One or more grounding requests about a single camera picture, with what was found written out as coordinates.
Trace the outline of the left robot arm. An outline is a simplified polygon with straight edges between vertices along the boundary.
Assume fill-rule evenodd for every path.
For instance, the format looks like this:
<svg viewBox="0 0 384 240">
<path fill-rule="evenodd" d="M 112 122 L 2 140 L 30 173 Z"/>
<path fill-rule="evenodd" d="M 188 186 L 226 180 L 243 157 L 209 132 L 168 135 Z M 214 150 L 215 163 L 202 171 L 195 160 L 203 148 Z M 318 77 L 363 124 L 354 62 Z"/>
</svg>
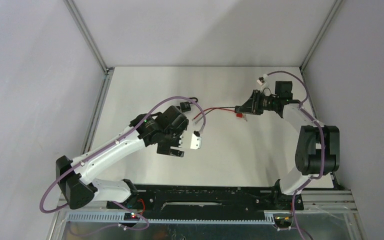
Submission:
<svg viewBox="0 0 384 240">
<path fill-rule="evenodd" d="M 133 208 L 138 191 L 129 179 L 98 179 L 98 175 L 126 156 L 156 145 L 157 154 L 183 157 L 182 137 L 189 120 L 177 107 L 170 106 L 156 116 L 138 115 L 116 137 L 73 159 L 63 155 L 55 162 L 58 186 L 70 209 L 90 202 L 118 202 Z"/>
</svg>

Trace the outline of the black cable lock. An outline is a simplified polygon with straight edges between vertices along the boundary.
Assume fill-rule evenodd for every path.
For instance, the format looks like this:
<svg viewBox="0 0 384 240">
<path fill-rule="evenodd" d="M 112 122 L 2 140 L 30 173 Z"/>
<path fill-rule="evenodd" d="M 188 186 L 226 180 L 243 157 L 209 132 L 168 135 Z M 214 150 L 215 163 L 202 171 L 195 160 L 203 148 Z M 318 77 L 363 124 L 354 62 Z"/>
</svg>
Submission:
<svg viewBox="0 0 384 240">
<path fill-rule="evenodd" d="M 213 107 L 213 109 L 229 109 L 229 111 L 234 111 L 235 106 L 217 106 Z"/>
</svg>

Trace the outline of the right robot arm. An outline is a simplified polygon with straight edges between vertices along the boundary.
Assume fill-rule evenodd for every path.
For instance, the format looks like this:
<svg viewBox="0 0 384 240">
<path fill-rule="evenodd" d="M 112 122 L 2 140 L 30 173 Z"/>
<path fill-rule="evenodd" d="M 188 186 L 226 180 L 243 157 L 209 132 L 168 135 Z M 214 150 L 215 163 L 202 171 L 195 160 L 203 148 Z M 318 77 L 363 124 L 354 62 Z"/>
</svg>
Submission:
<svg viewBox="0 0 384 240">
<path fill-rule="evenodd" d="M 274 93 L 265 95 L 254 90 L 248 100 L 234 108 L 236 113 L 262 115 L 275 112 L 299 134 L 295 150 L 295 166 L 277 181 L 279 190 L 271 194 L 271 204 L 284 209 L 293 194 L 299 194 L 312 180 L 334 173 L 340 166 L 340 130 L 325 125 L 307 112 L 299 100 L 293 98 L 293 83 L 277 81 Z"/>
</svg>

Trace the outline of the black padlock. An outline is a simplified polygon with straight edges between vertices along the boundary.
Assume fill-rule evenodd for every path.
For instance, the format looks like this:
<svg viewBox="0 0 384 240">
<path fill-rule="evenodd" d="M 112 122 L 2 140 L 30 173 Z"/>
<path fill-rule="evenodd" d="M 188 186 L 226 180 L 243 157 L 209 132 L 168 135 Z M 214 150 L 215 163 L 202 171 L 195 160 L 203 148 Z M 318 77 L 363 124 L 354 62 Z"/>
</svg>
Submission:
<svg viewBox="0 0 384 240">
<path fill-rule="evenodd" d="M 191 111 L 192 107 L 191 107 L 191 103 L 189 101 L 185 101 L 185 102 L 181 102 L 179 104 L 179 109 L 181 110 L 181 112 L 185 113 L 185 112 L 189 112 Z"/>
</svg>

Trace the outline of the red cable lock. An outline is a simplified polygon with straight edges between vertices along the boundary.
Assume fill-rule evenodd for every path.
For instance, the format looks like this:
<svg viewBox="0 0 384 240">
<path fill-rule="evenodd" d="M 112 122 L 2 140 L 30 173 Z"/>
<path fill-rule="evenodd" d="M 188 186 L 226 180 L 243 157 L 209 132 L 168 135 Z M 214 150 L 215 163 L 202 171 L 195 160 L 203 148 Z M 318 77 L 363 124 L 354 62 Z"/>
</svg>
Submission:
<svg viewBox="0 0 384 240">
<path fill-rule="evenodd" d="M 232 110 L 229 110 L 229 109 L 213 109 L 213 107 L 209 107 L 209 108 L 206 108 L 203 110 L 203 113 L 198 113 L 196 116 L 194 116 L 192 118 L 193 121 L 195 122 L 199 122 L 200 120 L 203 120 L 204 119 L 204 116 L 207 116 L 209 115 L 210 113 L 213 113 L 213 112 L 226 112 L 226 113 L 230 113 L 230 114 L 235 114 L 238 118 L 242 118 L 243 117 L 243 114 L 242 113 L 235 113 L 235 110 L 232 111 Z"/>
</svg>

